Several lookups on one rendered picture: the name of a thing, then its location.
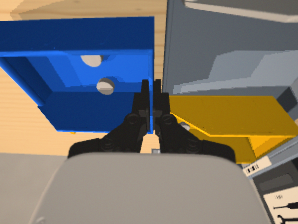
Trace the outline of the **black case with orange latches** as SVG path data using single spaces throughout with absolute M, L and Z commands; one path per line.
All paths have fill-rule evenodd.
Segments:
M 252 179 L 271 224 L 298 224 L 298 157 Z

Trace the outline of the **blue bin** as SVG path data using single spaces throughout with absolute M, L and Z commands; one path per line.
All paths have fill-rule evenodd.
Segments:
M 91 67 L 80 55 L 104 58 Z M 154 16 L 0 21 L 0 67 L 57 132 L 109 133 L 148 79 L 153 134 Z M 112 94 L 97 90 L 101 78 Z

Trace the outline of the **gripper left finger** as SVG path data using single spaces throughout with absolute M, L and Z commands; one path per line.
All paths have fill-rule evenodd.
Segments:
M 149 81 L 142 79 L 141 93 L 134 93 L 132 111 L 123 123 L 102 138 L 72 144 L 67 159 L 92 152 L 140 153 L 147 130 L 150 130 Z

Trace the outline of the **yellow open bin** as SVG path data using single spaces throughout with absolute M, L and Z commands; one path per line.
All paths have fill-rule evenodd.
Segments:
M 251 164 L 298 135 L 298 126 L 273 96 L 169 95 L 170 112 L 199 140 L 233 148 Z M 220 136 L 220 137 L 214 137 Z

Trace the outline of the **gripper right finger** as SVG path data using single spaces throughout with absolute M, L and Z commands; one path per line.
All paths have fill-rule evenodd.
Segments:
M 161 79 L 153 81 L 153 130 L 159 137 L 161 153 L 212 155 L 236 164 L 235 152 L 230 146 L 199 140 L 177 122 L 170 112 L 169 93 L 161 91 Z

